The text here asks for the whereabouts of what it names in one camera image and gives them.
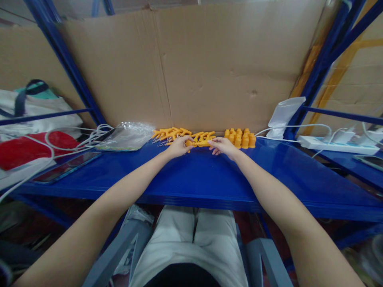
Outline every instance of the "power strip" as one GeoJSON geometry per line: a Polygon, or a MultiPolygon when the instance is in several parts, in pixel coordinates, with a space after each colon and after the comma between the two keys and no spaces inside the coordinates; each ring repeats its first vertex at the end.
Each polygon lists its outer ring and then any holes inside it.
{"type": "Polygon", "coordinates": [[[317,149],[317,150],[330,150],[330,151],[343,151],[350,153],[359,153],[365,155],[374,155],[380,149],[374,145],[357,145],[355,143],[333,143],[327,144],[323,141],[324,138],[321,137],[312,137],[312,136],[298,136],[297,141],[302,147],[308,149],[317,149]]]}

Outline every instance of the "forearm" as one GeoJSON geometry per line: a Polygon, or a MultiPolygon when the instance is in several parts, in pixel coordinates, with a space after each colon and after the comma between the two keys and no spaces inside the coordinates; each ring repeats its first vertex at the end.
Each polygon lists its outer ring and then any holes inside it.
{"type": "Polygon", "coordinates": [[[235,162],[283,232],[300,286],[363,286],[329,235],[284,184],[242,152],[235,162]]]}
{"type": "Polygon", "coordinates": [[[15,286],[81,286],[122,214],[171,158],[165,152],[123,177],[15,283],[15,286]]]}
{"type": "Polygon", "coordinates": [[[313,225],[320,227],[301,201],[251,158],[239,152],[235,162],[249,181],[259,203],[286,237],[308,232],[313,225]]]}

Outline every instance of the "person's right hand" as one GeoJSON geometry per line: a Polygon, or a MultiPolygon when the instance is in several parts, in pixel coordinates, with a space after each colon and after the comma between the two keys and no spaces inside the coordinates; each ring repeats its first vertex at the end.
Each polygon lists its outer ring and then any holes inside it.
{"type": "Polygon", "coordinates": [[[208,143],[211,145],[209,150],[214,149],[214,155],[224,153],[231,160],[234,160],[235,155],[241,152],[227,138],[214,138],[211,141],[208,141],[208,143]]]}

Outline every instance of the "hand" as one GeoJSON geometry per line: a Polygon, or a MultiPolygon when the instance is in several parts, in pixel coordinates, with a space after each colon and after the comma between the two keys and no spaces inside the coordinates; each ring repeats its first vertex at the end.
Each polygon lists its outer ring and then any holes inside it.
{"type": "Polygon", "coordinates": [[[241,153],[241,151],[237,149],[227,138],[214,138],[211,141],[208,141],[208,143],[211,145],[209,150],[214,149],[214,155],[224,153],[232,161],[237,154],[241,153]]]}
{"type": "Polygon", "coordinates": [[[164,153],[166,153],[170,159],[184,155],[194,147],[192,145],[186,146],[185,142],[187,140],[193,141],[190,136],[176,138],[171,146],[164,151],[164,153]]]}

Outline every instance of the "gray chair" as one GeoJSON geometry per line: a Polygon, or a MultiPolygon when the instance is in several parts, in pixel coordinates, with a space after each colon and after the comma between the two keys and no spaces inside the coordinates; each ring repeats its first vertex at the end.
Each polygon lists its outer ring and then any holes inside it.
{"type": "MultiPolygon", "coordinates": [[[[128,223],[121,228],[106,251],[93,265],[83,287],[108,286],[108,281],[112,277],[118,263],[125,254],[128,246],[137,236],[130,269],[130,273],[133,274],[138,259],[152,236],[152,233],[152,228],[143,222],[139,220],[128,221],[128,223]]],[[[238,241],[250,287],[263,286],[262,261],[272,287],[293,286],[275,244],[271,239],[258,238],[243,245],[239,235],[238,241]]]]}

